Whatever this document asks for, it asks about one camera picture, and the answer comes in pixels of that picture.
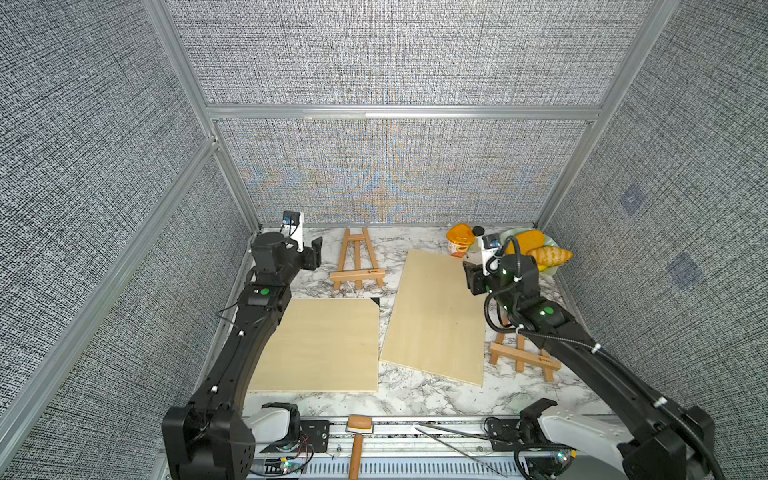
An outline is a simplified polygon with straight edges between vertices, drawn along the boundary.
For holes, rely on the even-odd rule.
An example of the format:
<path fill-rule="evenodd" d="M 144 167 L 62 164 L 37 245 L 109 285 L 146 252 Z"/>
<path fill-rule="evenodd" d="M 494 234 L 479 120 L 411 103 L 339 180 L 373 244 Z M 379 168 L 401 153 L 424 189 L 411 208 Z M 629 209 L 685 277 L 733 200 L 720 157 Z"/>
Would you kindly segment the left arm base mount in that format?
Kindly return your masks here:
<path fill-rule="evenodd" d="M 298 427 L 290 427 L 287 436 L 279 441 L 258 447 L 259 453 L 293 455 L 301 446 L 309 446 L 314 453 L 326 453 L 331 423 L 328 420 L 301 420 Z"/>

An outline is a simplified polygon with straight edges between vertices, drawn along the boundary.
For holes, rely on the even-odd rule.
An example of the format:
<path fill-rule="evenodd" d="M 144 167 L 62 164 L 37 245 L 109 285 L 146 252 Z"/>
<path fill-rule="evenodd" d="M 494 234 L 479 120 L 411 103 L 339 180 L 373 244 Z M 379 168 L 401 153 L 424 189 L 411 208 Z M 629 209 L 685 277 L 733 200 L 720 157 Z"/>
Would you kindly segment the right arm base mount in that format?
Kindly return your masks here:
<path fill-rule="evenodd" d="M 573 462 L 573 452 L 564 444 L 547 440 L 532 421 L 486 417 L 483 431 L 494 451 L 513 454 L 524 479 L 558 479 Z"/>

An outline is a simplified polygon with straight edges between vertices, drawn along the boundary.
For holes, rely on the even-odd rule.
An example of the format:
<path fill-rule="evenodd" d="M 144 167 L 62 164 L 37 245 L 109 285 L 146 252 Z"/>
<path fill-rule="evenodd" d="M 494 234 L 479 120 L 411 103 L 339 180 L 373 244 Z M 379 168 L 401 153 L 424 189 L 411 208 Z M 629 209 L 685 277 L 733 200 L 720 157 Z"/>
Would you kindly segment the light wooden board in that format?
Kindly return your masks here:
<path fill-rule="evenodd" d="M 461 259 L 410 250 L 380 359 L 480 386 L 486 333 L 483 302 L 482 296 L 468 290 Z"/>
<path fill-rule="evenodd" d="M 291 301 L 247 391 L 377 391 L 379 319 L 379 305 L 369 298 Z"/>

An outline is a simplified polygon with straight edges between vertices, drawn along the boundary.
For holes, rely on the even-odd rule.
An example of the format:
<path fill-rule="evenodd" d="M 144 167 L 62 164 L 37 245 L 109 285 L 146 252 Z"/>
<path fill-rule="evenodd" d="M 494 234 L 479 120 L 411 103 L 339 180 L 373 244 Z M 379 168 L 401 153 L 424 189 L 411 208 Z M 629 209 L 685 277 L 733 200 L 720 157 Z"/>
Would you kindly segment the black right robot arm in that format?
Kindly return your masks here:
<path fill-rule="evenodd" d="M 498 334 L 531 340 L 584 381 L 618 416 L 625 430 L 556 412 L 538 400 L 519 415 L 514 436 L 497 437 L 525 479 L 557 478 L 566 452 L 583 452 L 629 479 L 724 478 L 714 455 L 715 424 L 698 406 L 683 408 L 640 379 L 593 339 L 564 307 L 543 297 L 536 260 L 519 240 L 486 235 L 479 264 L 463 264 L 467 287 L 483 295 L 487 325 Z"/>

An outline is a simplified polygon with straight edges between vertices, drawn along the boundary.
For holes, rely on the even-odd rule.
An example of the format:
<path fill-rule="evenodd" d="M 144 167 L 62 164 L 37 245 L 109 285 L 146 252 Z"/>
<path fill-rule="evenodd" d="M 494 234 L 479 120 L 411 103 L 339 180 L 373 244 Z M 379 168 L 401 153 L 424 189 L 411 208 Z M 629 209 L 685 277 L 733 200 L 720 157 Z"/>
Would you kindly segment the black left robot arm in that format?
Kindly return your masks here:
<path fill-rule="evenodd" d="M 254 265 L 235 302 L 225 344 L 186 405 L 170 408 L 162 420 L 173 479 L 245 479 L 250 474 L 256 441 L 242 417 L 248 385 L 287 310 L 292 281 L 299 271 L 321 265 L 322 246 L 322 237 L 304 245 L 280 232 L 254 238 Z"/>

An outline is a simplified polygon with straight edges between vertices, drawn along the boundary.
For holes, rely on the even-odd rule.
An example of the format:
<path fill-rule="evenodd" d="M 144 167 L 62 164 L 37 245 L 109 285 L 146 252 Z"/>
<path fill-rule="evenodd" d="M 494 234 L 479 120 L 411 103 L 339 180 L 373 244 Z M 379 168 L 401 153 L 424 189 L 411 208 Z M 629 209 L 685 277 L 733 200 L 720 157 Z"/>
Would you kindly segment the wooden easel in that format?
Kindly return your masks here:
<path fill-rule="evenodd" d="M 344 283 L 353 283 L 356 290 L 363 288 L 366 281 L 374 281 L 384 287 L 386 270 L 381 268 L 376 257 L 369 229 L 362 227 L 359 233 L 346 229 L 341 240 L 337 269 L 329 279 L 333 290 L 340 291 Z"/>
<path fill-rule="evenodd" d="M 543 377 L 547 382 L 554 382 L 554 374 L 562 369 L 560 361 L 544 349 L 539 349 L 537 353 L 528 351 L 526 349 L 527 340 L 522 335 L 513 334 L 513 345 L 506 344 L 507 337 L 508 334 L 495 333 L 494 340 L 488 348 L 490 365 L 497 365 L 502 358 L 508 359 L 514 362 L 517 373 L 524 373 L 527 367 L 535 367 L 542 370 Z"/>

